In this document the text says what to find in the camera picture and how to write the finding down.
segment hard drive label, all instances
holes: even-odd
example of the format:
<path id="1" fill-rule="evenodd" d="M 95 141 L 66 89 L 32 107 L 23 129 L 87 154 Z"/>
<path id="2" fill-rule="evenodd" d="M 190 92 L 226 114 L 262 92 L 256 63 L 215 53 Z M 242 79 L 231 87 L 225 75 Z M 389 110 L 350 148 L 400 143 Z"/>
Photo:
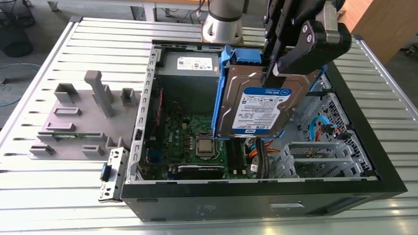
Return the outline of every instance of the hard drive label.
<path id="1" fill-rule="evenodd" d="M 285 102 L 290 89 L 247 87 L 239 101 L 233 129 L 245 129 L 245 133 L 269 130 L 280 117 L 278 105 Z"/>

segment wooden cabinet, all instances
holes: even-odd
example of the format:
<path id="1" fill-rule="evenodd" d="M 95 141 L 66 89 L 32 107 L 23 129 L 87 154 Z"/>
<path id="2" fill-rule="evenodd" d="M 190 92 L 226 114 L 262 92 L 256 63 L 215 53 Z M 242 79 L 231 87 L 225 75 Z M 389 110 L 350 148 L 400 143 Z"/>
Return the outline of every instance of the wooden cabinet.
<path id="1" fill-rule="evenodd" d="M 385 64 L 418 32 L 418 0 L 346 0 L 340 22 Z"/>

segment circuit board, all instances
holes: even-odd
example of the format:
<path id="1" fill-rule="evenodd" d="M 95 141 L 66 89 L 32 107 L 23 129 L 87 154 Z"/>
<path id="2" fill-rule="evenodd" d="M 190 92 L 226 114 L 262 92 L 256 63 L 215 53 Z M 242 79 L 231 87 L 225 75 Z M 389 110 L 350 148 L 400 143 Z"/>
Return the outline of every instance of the circuit board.
<path id="1" fill-rule="evenodd" d="M 211 138 L 211 118 L 205 116 L 167 117 L 163 131 L 162 151 L 149 150 L 149 158 L 162 167 L 157 170 L 155 179 L 173 178 L 171 167 L 178 165 L 207 165 L 225 167 L 225 179 L 246 179 L 250 175 L 231 173 L 226 141 Z M 213 156 L 199 156 L 199 140 L 210 141 Z"/>
<path id="2" fill-rule="evenodd" d="M 101 133 L 75 133 L 75 132 L 46 132 L 46 133 L 59 139 L 85 140 L 87 139 L 89 136 L 101 136 Z"/>

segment blue cable on floor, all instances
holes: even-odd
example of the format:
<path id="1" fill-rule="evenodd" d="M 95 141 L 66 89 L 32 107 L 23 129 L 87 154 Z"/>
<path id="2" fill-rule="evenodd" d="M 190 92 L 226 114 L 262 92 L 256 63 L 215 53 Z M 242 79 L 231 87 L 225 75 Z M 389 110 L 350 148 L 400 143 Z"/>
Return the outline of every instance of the blue cable on floor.
<path id="1" fill-rule="evenodd" d="M 6 107 L 6 106 L 10 106 L 10 105 L 12 105 L 12 104 L 15 104 L 15 103 L 18 103 L 19 101 L 20 101 L 20 98 L 19 98 L 16 101 L 14 101 L 12 103 L 0 105 L 0 108 L 3 108 L 3 107 Z"/>
<path id="2" fill-rule="evenodd" d="M 30 66 L 38 66 L 38 67 L 40 67 L 40 65 L 36 65 L 36 64 L 16 63 L 16 64 L 10 64 L 10 65 L 6 65 L 6 66 L 2 66 L 0 69 L 4 69 L 4 68 L 7 68 L 7 67 L 10 67 L 10 66 L 16 66 L 16 65 L 30 65 Z M 0 108 L 3 108 L 3 107 L 6 107 L 6 106 L 10 106 L 10 105 L 12 105 L 12 104 L 16 104 L 16 103 L 20 101 L 20 99 L 22 99 L 22 98 L 19 98 L 18 100 L 15 100 L 14 102 L 11 102 L 11 103 L 8 103 L 8 104 L 0 105 Z"/>

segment warning label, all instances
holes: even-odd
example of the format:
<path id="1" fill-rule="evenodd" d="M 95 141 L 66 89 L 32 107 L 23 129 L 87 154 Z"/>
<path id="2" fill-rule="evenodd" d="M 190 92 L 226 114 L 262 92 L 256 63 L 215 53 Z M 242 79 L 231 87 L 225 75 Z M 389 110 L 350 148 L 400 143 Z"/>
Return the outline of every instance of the warning label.
<path id="1" fill-rule="evenodd" d="M 178 70 L 209 70 L 214 69 L 211 58 L 203 57 L 179 57 Z"/>

